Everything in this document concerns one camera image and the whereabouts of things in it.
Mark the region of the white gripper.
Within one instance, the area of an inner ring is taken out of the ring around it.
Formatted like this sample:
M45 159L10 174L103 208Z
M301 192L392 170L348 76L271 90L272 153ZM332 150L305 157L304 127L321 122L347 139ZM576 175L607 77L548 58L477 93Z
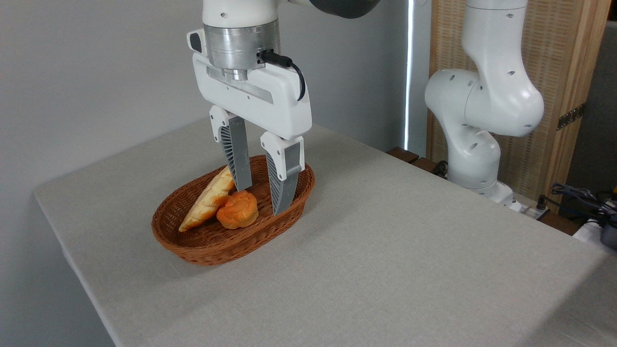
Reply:
M192 55L192 63L202 96L214 105L209 111L214 139L222 145L238 191L253 186L245 120L267 130L260 141L267 152L273 215L280 215L291 206L299 172L306 169L301 135L312 126L308 93L297 100L297 73L266 64L250 70L247 80L231 81L200 53Z

